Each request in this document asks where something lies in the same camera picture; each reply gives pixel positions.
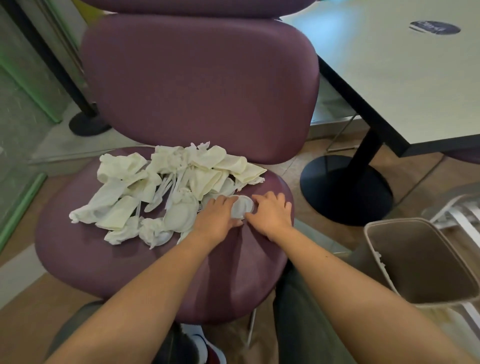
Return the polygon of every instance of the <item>black table leg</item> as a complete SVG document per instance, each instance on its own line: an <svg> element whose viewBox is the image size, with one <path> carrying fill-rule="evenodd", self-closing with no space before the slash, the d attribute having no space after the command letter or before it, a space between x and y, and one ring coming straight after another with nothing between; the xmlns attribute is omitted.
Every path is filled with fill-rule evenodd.
<svg viewBox="0 0 480 364"><path fill-rule="evenodd" d="M385 178L369 162L382 146L370 129L353 158L319 157L301 173L307 202L326 218L344 225L364 226L381 220L392 209L393 195Z"/></svg>
<svg viewBox="0 0 480 364"><path fill-rule="evenodd" d="M0 0L0 4L4 7L5 11L15 24L17 24L20 31L36 50L43 62L45 62L50 71L55 75L58 82L60 82L65 91L67 91L80 108L81 112L75 115L70 121L70 130L79 136L92 136L101 134L110 129L111 126L104 122L99 116L95 105L90 105L88 103L82 92L78 89L75 82L73 82L57 57L55 57L55 54L34 27L17 1Z"/></svg>

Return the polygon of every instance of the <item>chair seat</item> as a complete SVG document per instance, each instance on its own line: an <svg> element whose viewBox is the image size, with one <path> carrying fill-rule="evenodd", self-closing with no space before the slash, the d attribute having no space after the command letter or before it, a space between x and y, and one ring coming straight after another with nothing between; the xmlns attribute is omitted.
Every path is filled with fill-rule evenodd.
<svg viewBox="0 0 480 364"><path fill-rule="evenodd" d="M480 164L480 148L457 149L444 152L447 157L462 162Z"/></svg>
<svg viewBox="0 0 480 364"><path fill-rule="evenodd" d="M150 147L118 149L112 155L138 152L150 159ZM107 299L174 247L175 233L167 244L152 250L139 238L112 246L104 241L106 230L95 225L72 224L69 213L85 205L100 188L96 158L60 190L40 215L36 230L36 252L45 269L66 284ZM240 194L283 192L293 196L286 183L268 171L265 182L248 185ZM160 206L144 217L155 218ZM250 313L271 292L287 263L274 243L245 222L232 229L202 263L185 295L177 320L189 324L222 323Z"/></svg>

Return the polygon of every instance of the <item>white table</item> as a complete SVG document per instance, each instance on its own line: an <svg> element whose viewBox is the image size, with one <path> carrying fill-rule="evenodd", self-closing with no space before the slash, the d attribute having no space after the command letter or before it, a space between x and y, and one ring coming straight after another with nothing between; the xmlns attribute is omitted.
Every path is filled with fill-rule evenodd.
<svg viewBox="0 0 480 364"><path fill-rule="evenodd" d="M353 159L318 158L302 172L318 212L356 226L388 213L392 192L368 165L383 143L400 157L480 146L479 14L478 0L331 0L282 18L312 42L321 74L371 127ZM415 21L461 31L431 34L411 29Z"/></svg>

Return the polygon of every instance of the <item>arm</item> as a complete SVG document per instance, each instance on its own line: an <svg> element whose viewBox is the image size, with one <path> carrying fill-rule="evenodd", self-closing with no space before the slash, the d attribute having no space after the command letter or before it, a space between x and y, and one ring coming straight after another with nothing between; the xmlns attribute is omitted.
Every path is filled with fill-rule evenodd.
<svg viewBox="0 0 480 364"><path fill-rule="evenodd" d="M46 363L150 364L200 264L242 224L230 218L236 200L210 200L179 245L109 299Z"/></svg>
<svg viewBox="0 0 480 364"><path fill-rule="evenodd" d="M359 364L475 363L419 310L291 226L291 203L273 192L247 220L276 242Z"/></svg>

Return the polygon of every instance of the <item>left hand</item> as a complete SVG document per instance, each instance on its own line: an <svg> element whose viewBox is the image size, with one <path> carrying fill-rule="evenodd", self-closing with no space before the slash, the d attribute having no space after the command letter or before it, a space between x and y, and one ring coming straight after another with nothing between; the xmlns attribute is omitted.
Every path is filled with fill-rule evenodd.
<svg viewBox="0 0 480 364"><path fill-rule="evenodd" d="M243 222L237 218L231 218L232 206L238 196L219 196L208 201L207 206L197 215L193 225L193 231L205 237L212 248L225 240L231 228L242 226Z"/></svg>

